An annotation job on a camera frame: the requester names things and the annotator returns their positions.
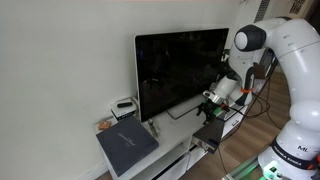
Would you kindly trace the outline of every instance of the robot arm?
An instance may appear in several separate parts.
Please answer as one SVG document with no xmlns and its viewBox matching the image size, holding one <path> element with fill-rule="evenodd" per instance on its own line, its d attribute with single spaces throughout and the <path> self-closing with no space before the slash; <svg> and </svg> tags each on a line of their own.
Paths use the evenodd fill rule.
<svg viewBox="0 0 320 180">
<path fill-rule="evenodd" d="M 227 97 L 238 105 L 250 103 L 253 54 L 263 47 L 275 52 L 288 81 L 292 104 L 292 119 L 258 156 L 263 175 L 273 180 L 320 179 L 320 37 L 305 20 L 276 18 L 240 29 L 229 57 L 235 75 L 224 77 L 214 91 L 205 91 L 208 101 L 203 107 L 220 107 Z"/>
</svg>

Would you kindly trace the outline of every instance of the white wall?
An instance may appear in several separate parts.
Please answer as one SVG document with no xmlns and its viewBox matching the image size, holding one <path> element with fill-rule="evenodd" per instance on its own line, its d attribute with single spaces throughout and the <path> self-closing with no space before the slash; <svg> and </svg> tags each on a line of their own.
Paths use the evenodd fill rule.
<svg viewBox="0 0 320 180">
<path fill-rule="evenodd" d="M 0 179 L 103 167 L 94 124 L 136 93 L 135 34 L 251 23 L 259 0 L 0 2 Z"/>
<path fill-rule="evenodd" d="M 264 19 L 286 16 L 292 19 L 305 18 L 313 3 L 318 0 L 306 0 L 298 14 L 290 13 L 294 0 L 270 0 Z"/>
</svg>

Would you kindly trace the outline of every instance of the book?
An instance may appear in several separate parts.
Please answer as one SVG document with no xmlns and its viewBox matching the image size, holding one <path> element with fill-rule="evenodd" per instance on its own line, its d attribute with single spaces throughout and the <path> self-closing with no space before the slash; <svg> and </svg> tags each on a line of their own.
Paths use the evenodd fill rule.
<svg viewBox="0 0 320 180">
<path fill-rule="evenodd" d="M 159 143 L 133 116 L 96 135 L 117 176 L 139 162 Z"/>
</svg>

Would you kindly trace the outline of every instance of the wooden floor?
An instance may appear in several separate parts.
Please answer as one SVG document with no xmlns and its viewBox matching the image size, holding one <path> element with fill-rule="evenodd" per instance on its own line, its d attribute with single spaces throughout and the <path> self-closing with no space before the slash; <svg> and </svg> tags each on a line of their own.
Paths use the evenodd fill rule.
<svg viewBox="0 0 320 180">
<path fill-rule="evenodd" d="M 268 85 L 264 88 L 260 97 L 267 98 Z M 290 97 L 286 78 L 281 72 L 274 72 L 271 77 L 269 103 L 271 105 L 269 114 L 274 123 L 282 128 L 289 120 Z M 259 102 L 255 102 L 248 116 L 256 115 L 260 112 Z M 215 154 L 207 154 L 190 168 L 180 180 L 218 180 L 228 172 L 239 166 L 252 156 L 262 151 L 273 138 L 280 132 L 280 129 L 263 113 L 256 118 L 245 118 L 240 128 L 228 139 L 224 140 L 219 151 Z M 261 174 L 255 173 L 249 176 L 248 180 L 259 179 Z M 112 179 L 109 173 L 104 174 L 98 180 Z"/>
</svg>

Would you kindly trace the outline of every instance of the black screen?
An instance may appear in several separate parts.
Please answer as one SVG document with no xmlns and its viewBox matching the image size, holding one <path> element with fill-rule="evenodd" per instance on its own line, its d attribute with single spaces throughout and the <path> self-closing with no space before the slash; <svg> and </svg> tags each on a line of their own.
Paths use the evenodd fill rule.
<svg viewBox="0 0 320 180">
<path fill-rule="evenodd" d="M 228 29 L 135 38 L 141 121 L 193 97 L 217 80 Z"/>
</svg>

